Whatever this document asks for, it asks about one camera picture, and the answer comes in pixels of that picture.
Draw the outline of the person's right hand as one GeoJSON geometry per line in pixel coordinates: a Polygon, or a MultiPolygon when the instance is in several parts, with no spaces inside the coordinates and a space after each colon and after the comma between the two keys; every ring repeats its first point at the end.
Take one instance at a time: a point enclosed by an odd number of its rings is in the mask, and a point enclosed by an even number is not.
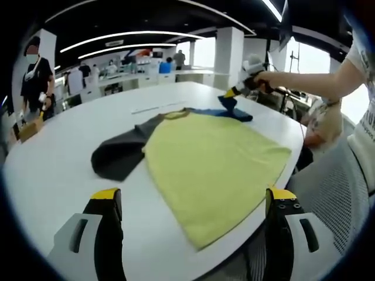
{"type": "Polygon", "coordinates": [[[254,77],[254,82],[260,91],[270,93],[271,89],[275,89],[279,86],[277,78],[278,73],[276,72],[262,71],[254,77]]]}

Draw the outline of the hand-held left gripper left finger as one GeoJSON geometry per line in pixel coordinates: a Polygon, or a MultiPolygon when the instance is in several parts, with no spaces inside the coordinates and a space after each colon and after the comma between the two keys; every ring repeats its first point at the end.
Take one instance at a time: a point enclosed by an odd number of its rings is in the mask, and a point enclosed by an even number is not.
{"type": "Polygon", "coordinates": [[[63,280],[125,280],[121,190],[101,190],[54,235],[48,262],[63,280]]]}

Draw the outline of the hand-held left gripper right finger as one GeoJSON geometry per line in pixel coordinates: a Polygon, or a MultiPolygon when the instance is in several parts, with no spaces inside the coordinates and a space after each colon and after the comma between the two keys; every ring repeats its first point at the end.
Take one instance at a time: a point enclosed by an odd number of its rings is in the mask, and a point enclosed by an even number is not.
{"type": "Polygon", "coordinates": [[[332,231],[289,190],[265,198],[265,280],[323,280],[337,262],[332,231]]]}

